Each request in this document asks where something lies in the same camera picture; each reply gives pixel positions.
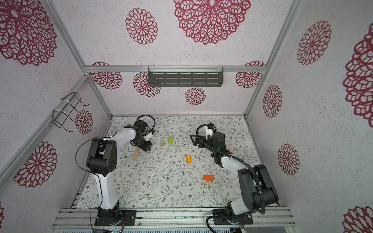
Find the red flower pattern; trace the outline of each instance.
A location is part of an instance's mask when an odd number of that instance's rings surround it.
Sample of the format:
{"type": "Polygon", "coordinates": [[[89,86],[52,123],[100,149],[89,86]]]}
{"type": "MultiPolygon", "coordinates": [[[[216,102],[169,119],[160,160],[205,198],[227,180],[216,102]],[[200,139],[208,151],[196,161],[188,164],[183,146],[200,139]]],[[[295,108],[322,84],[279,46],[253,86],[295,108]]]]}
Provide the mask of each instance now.
{"type": "Polygon", "coordinates": [[[327,21],[321,20],[312,25],[302,36],[298,46],[298,60],[303,65],[312,64],[324,54],[332,31],[327,21]]]}
{"type": "Polygon", "coordinates": [[[139,44],[152,43],[157,35],[157,23],[153,16],[144,9],[132,9],[126,18],[127,32],[139,44]]]}
{"type": "Polygon", "coordinates": [[[354,47],[352,59],[346,64],[346,101],[354,106],[354,114],[363,116],[373,127],[373,23],[364,39],[354,47]]]}
{"type": "Polygon", "coordinates": [[[202,90],[201,88],[191,88],[186,91],[185,93],[185,100],[192,104],[192,105],[198,105],[201,104],[206,99],[206,92],[202,90]]]}
{"type": "Polygon", "coordinates": [[[218,43],[245,20],[250,0],[173,0],[179,27],[187,37],[203,44],[218,43]]]}
{"type": "Polygon", "coordinates": [[[161,87],[149,86],[147,72],[141,72],[136,74],[136,76],[133,79],[133,85],[138,93],[147,97],[158,95],[159,92],[162,90],[161,87]]]}
{"type": "Polygon", "coordinates": [[[4,212],[4,208],[1,206],[1,202],[0,202],[0,229],[1,229],[1,224],[3,223],[3,220],[5,218],[3,212],[4,212]]]}
{"type": "Polygon", "coordinates": [[[90,112],[85,109],[80,110],[75,117],[76,129],[81,134],[88,134],[93,125],[93,119],[90,112]]]}
{"type": "Polygon", "coordinates": [[[294,175],[299,169],[298,152],[292,145],[283,144],[278,152],[277,159],[281,169],[288,175],[294,175]]]}
{"type": "Polygon", "coordinates": [[[56,169],[56,164],[56,150],[48,142],[41,142],[13,180],[19,186],[36,187],[48,180],[56,169]]]}
{"type": "Polygon", "coordinates": [[[39,1],[0,1],[0,25],[0,50],[5,58],[38,66],[54,56],[57,35],[39,1]]]}
{"type": "MultiPolygon", "coordinates": [[[[106,62],[95,62],[93,66],[111,66],[106,62]]],[[[122,76],[119,72],[91,72],[93,80],[106,89],[117,89],[122,85],[122,76]]]]}
{"type": "Polygon", "coordinates": [[[343,216],[343,233],[373,232],[373,210],[369,206],[348,209],[348,213],[343,216]]]}
{"type": "MultiPolygon", "coordinates": [[[[246,63],[245,66],[264,66],[264,62],[252,61],[246,63]]],[[[236,74],[236,83],[243,88],[256,86],[261,73],[260,72],[239,72],[236,74]]]]}
{"type": "Polygon", "coordinates": [[[263,109],[267,117],[276,116],[282,105],[282,93],[278,86],[270,86],[263,98],[263,109]]]}

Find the table surface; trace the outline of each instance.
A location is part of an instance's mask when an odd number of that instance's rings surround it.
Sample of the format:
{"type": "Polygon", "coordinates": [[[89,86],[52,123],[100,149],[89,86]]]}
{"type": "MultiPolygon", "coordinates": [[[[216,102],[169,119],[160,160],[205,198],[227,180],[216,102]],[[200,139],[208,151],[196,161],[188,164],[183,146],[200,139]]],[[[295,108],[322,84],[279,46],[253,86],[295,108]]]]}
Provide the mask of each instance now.
{"type": "MultiPolygon", "coordinates": [[[[126,125],[133,125],[137,117],[115,117],[108,135],[126,125]]],[[[155,117],[155,136],[148,152],[132,155],[137,147],[126,143],[117,149],[118,163],[114,170],[115,192],[121,208],[151,207],[220,207],[240,197],[237,174],[219,167],[211,152],[193,146],[189,135],[201,124],[214,123],[225,134],[227,148],[249,164],[260,164],[243,116],[160,116],[155,117]],[[169,136],[173,143],[168,144],[169,136]],[[192,163],[186,162],[191,154],[192,163]],[[202,176],[213,175],[209,187],[203,187],[202,176]]],[[[142,120],[150,127],[149,117],[142,120]]],[[[100,204],[98,190],[90,174],[77,208],[100,204]]]]}

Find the green block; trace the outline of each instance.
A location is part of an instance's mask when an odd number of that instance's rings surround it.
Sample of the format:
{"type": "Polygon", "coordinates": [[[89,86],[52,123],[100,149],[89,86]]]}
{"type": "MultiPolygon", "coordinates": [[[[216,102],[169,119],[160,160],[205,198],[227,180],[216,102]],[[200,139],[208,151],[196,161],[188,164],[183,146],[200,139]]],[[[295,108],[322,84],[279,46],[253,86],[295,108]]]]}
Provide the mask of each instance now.
{"type": "Polygon", "coordinates": [[[173,136],[171,136],[169,139],[168,139],[168,144],[172,144],[173,143],[173,136]]]}

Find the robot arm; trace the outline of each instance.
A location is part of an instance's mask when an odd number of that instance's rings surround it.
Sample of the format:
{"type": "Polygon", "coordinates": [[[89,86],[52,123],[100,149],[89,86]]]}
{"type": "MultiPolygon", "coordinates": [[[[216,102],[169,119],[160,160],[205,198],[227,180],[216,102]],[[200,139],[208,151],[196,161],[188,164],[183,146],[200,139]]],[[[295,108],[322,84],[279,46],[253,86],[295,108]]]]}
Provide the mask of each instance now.
{"type": "MultiPolygon", "coordinates": [[[[239,178],[241,197],[227,203],[225,207],[226,215],[239,215],[259,209],[262,207],[260,193],[253,182],[252,172],[243,162],[232,158],[234,157],[233,154],[227,150],[225,145],[225,134],[216,132],[214,124],[207,125],[208,127],[203,126],[203,129],[206,130],[206,137],[190,135],[193,145],[211,150],[214,162],[220,167],[237,174],[239,178]]],[[[259,164],[254,166],[253,170],[259,180],[265,206],[276,203],[278,195],[266,167],[263,164],[259,164]]]]}
{"type": "Polygon", "coordinates": [[[108,138],[94,138],[88,152],[87,167],[91,170],[97,183],[99,197],[102,200],[97,208],[97,221],[117,225],[121,223],[119,200],[114,189],[113,173],[117,165],[117,147],[130,141],[131,144],[144,151],[149,151],[150,139],[154,130],[146,131],[148,125],[142,120],[136,120],[133,126],[127,125],[108,138]]]}

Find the aluminum frame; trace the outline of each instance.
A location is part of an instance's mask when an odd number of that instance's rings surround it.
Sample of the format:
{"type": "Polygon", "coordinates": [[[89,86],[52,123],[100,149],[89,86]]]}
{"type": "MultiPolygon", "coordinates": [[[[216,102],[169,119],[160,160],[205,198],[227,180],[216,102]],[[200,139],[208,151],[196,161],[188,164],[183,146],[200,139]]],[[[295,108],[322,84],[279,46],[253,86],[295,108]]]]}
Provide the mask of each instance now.
{"type": "MultiPolygon", "coordinates": [[[[212,210],[223,207],[202,208],[136,208],[137,214],[134,226],[126,228],[154,228],[154,227],[206,227],[206,218],[212,215],[212,210]]],[[[97,209],[91,209],[91,221],[94,224],[97,209]]],[[[247,227],[295,227],[295,221],[288,207],[267,207],[266,214],[258,212],[252,214],[252,225],[247,227]]],[[[239,225],[216,225],[217,227],[239,227],[239,225]]],[[[86,229],[90,227],[89,209],[60,209],[53,222],[53,229],[86,229]]],[[[108,228],[120,229],[122,226],[108,228]]]]}
{"type": "MultiPolygon", "coordinates": [[[[79,81],[70,89],[69,93],[77,92],[80,87],[87,81],[86,77],[81,77],[79,81]]],[[[67,100],[71,100],[73,95],[70,95],[67,100]]],[[[53,109],[63,109],[69,103],[65,100],[61,100],[56,107],[53,109]]],[[[47,135],[49,130],[54,126],[51,121],[53,110],[44,119],[44,121],[39,125],[39,127],[33,132],[33,134],[26,140],[26,142],[20,147],[17,153],[12,157],[12,159],[4,166],[0,172],[0,189],[5,185],[9,178],[13,177],[18,168],[27,160],[30,154],[35,150],[35,148],[40,144],[41,140],[47,135]]],[[[61,114],[60,111],[54,113],[54,116],[58,118],[61,114]]]]}
{"type": "Polygon", "coordinates": [[[97,101],[100,103],[101,107],[103,108],[106,115],[109,118],[112,117],[112,113],[106,104],[104,98],[100,94],[97,85],[94,83],[92,77],[88,75],[88,73],[84,69],[84,61],[82,56],[80,55],[78,49],[76,48],[72,38],[69,35],[60,15],[58,14],[52,0],[40,0],[41,5],[44,7],[45,11],[48,13],[49,18],[51,19],[55,29],[57,30],[58,34],[61,36],[62,41],[66,45],[67,49],[69,50],[73,60],[75,61],[79,71],[82,73],[83,76],[88,76],[91,80],[90,85],[92,87],[93,94],[97,98],[97,101]]]}
{"type": "Polygon", "coordinates": [[[267,66],[84,66],[86,72],[260,72],[267,70],[267,66]]]}
{"type": "Polygon", "coordinates": [[[259,79],[258,84],[256,85],[256,88],[255,88],[254,94],[253,94],[253,96],[252,96],[252,98],[249,102],[249,105],[246,108],[245,117],[247,117],[247,118],[249,118],[249,115],[251,114],[251,112],[254,108],[254,105],[259,98],[259,95],[263,91],[263,88],[264,88],[264,86],[266,84],[266,81],[267,81],[267,77],[271,73],[271,71],[273,70],[274,64],[276,63],[276,61],[277,61],[277,59],[280,55],[280,52],[281,52],[283,46],[285,45],[285,41],[290,34],[290,30],[291,30],[291,28],[292,28],[292,26],[295,22],[295,19],[298,16],[298,13],[300,11],[300,8],[302,7],[303,2],[304,2],[304,0],[293,0],[292,4],[290,6],[290,10],[289,10],[289,12],[286,16],[286,19],[285,19],[283,25],[282,25],[282,28],[280,30],[280,34],[277,37],[276,43],[275,43],[275,45],[272,49],[272,52],[269,56],[269,59],[266,63],[268,69],[266,69],[266,71],[262,74],[261,78],[259,79]]]}

